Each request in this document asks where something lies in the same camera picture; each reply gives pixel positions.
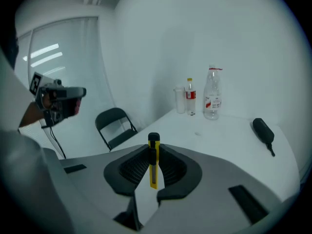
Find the black folding chair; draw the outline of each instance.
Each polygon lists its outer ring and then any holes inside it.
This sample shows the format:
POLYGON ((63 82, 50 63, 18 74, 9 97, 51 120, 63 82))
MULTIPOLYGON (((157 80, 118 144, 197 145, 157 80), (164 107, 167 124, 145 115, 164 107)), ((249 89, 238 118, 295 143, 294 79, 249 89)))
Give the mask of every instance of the black folding chair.
POLYGON ((122 109, 117 108, 117 107, 111 108, 107 111, 104 111, 103 113, 100 113, 96 118, 96 127, 97 127, 97 130, 98 130, 99 134, 101 135, 102 139, 104 140, 105 144, 109 148, 109 151, 111 151, 114 147, 120 145, 121 143, 125 142, 126 140, 130 139, 132 136, 137 134, 136 128, 134 127, 134 125, 130 121, 130 119, 127 116, 127 114, 125 113, 125 111, 123 111, 122 109), (111 124, 112 122, 119 120, 119 119, 122 119, 122 118, 128 119, 128 121, 131 125, 131 129, 126 130, 125 132, 123 132, 122 134, 113 138, 111 141, 109 141, 107 143, 107 141, 105 140, 104 136, 101 133, 101 130, 104 127, 111 124))

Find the black cable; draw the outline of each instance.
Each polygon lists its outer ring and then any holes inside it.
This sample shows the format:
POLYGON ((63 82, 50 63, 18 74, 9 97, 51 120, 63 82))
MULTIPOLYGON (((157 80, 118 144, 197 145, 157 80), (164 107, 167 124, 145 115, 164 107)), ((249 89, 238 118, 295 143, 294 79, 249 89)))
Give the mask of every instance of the black cable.
POLYGON ((273 157, 275 157, 275 153, 273 152, 272 144, 271 143, 266 143, 268 150, 270 150, 271 154, 273 157))
POLYGON ((65 155, 65 153, 64 153, 64 151, 63 151, 63 149, 62 149, 62 147, 60 146, 60 144, 59 144, 57 138, 55 137, 55 135, 54 135, 54 133, 53 133, 53 130, 52 130, 52 127, 50 127, 50 135, 51 135, 51 137, 55 140, 55 142, 58 144, 58 147, 60 148, 60 150, 61 150, 62 153, 63 153, 64 159, 66 159, 66 155, 65 155))

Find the white curtain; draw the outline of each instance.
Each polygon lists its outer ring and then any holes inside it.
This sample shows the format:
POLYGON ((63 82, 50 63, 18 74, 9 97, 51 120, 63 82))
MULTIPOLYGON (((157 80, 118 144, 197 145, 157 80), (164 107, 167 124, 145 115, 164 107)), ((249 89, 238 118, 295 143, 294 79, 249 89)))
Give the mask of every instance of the white curtain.
MULTIPOLYGON (((65 87, 79 86, 87 89, 79 114, 53 127, 67 158, 108 152, 95 127, 97 115, 114 106, 105 79, 97 18, 69 19, 33 30, 30 60, 25 58, 28 56, 29 40, 30 35, 19 39, 19 65, 16 73, 23 83, 27 82, 26 70, 28 81, 34 72, 38 72, 61 79, 65 87)), ((116 122, 105 129, 103 134, 110 140, 122 131, 120 122, 116 122)), ((54 146, 60 153, 58 145, 50 136, 50 130, 42 130, 40 123, 22 128, 21 133, 34 138, 43 147, 54 146)))

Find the fluorescent light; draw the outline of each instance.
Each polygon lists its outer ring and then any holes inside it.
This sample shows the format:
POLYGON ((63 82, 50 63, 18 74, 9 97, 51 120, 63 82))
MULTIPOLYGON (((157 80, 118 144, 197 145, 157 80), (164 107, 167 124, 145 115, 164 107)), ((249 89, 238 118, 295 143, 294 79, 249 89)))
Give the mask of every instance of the fluorescent light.
POLYGON ((50 75, 50 74, 52 74, 52 73, 54 73, 54 72, 56 72, 56 71, 62 70, 62 69, 64 69, 64 68, 65 68, 65 67, 54 68, 54 69, 49 70, 48 72, 43 73, 43 75, 44 75, 44 76, 50 75))
POLYGON ((48 57, 42 58, 39 61, 34 62, 33 64, 31 64, 31 66, 32 67, 36 67, 36 66, 38 66, 38 65, 40 65, 40 64, 42 64, 42 63, 44 63, 46 61, 52 60, 52 59, 57 58, 57 57, 61 57, 62 55, 63 55, 62 52, 58 52, 56 54, 50 55, 48 57))
MULTIPOLYGON (((37 50, 37 51, 35 51, 35 52, 32 52, 32 53, 30 54, 30 58, 31 58, 31 59, 32 59, 32 58, 35 58, 35 57, 40 56, 40 55, 42 55, 42 54, 44 54, 44 53, 46 53, 46 52, 48 52, 48 51, 57 49, 58 47, 59 47, 58 44, 53 44, 53 45, 48 46, 48 47, 46 47, 46 48, 39 49, 39 50, 37 50)), ((24 60, 24 61, 27 61, 27 56, 24 56, 24 57, 23 57, 23 60, 24 60)))

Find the plastic water bottle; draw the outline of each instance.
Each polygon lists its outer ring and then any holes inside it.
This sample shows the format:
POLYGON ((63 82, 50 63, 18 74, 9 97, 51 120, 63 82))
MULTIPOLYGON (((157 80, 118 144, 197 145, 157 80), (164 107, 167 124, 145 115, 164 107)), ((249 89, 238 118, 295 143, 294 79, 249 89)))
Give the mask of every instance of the plastic water bottle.
POLYGON ((185 89, 185 98, 186 98, 186 112, 188 115, 195 114, 195 106, 196 106, 196 90, 193 86, 193 79, 187 79, 188 85, 185 89))
POLYGON ((219 118, 218 110, 221 107, 221 82, 218 70, 222 69, 215 68, 214 65, 209 65, 204 93, 204 116, 212 120, 219 118))

